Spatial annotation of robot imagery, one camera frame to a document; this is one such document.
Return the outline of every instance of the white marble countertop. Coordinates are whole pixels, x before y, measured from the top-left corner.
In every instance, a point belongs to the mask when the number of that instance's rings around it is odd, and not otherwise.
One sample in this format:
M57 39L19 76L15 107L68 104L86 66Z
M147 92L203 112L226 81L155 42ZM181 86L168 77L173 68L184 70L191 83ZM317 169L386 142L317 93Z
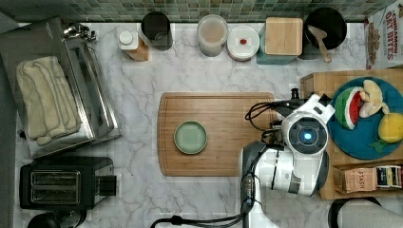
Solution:
M331 64L325 64L321 59L297 59L287 66L258 66L255 58L236 62L228 56L226 49L218 57L207 58L198 50L196 24L172 25L174 45L170 50L152 48L148 62L134 62L119 50L118 35L123 30L136 30L137 24L90 26L100 33L94 48L123 136L78 152L110 157L119 176L118 196L105 199L88 212L82 227L143 228L150 227L155 219L174 214L187 219L217 219L240 211L240 178L173 178L162 174L157 156L157 114L164 92L267 91L281 100L289 99L290 89L299 86L299 79L311 72L365 68L363 24L348 25L344 43L331 50ZM262 24L249 26L259 31ZM21 139L17 139L17 151L16 189L19 168L31 162L28 148ZM21 210L17 193L14 227L27 227L38 212ZM331 201L278 191L267 191L266 198L266 214L281 228L328 227ZM380 199L380 202L387 202L386 207L403 214L402 201Z

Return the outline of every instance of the white towel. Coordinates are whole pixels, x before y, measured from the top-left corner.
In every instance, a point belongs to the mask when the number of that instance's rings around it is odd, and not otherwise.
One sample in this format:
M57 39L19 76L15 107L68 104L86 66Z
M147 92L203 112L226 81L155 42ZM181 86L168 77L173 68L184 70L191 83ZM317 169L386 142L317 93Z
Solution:
M43 145L80 129L77 106L55 56L21 63L17 81L26 105L30 138ZM38 96L32 99L35 92Z

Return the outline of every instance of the tile backsplash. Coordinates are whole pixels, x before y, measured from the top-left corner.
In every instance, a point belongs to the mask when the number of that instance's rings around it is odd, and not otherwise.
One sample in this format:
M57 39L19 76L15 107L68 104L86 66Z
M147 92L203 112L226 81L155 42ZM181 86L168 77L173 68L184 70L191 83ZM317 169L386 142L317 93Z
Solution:
M30 0L6 1L0 10L20 22L60 15L90 22L140 22L151 11L172 22L199 22L217 14L227 22L264 22L268 16L304 17L321 7L339 10L347 21L359 22L395 0Z

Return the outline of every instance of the black container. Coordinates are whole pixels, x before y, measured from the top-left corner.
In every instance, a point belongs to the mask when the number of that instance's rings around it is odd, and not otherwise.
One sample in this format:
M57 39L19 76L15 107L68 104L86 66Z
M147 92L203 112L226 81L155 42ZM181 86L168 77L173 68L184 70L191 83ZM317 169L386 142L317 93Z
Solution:
M172 31L169 19L157 11L148 13L142 21L142 32L158 50L168 50L172 47Z
M326 31L323 43L327 49L337 48L346 38L347 24L340 12L332 8L315 9L304 22L300 59L315 59L320 54L317 39L308 30L308 25Z

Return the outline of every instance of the small plate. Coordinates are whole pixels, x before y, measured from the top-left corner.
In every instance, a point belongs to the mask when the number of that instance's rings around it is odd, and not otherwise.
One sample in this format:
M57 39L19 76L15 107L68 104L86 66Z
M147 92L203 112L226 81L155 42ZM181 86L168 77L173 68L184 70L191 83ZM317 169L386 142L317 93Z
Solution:
M198 122L184 122L175 130L174 141L178 149L183 153L197 154L207 144L207 132Z

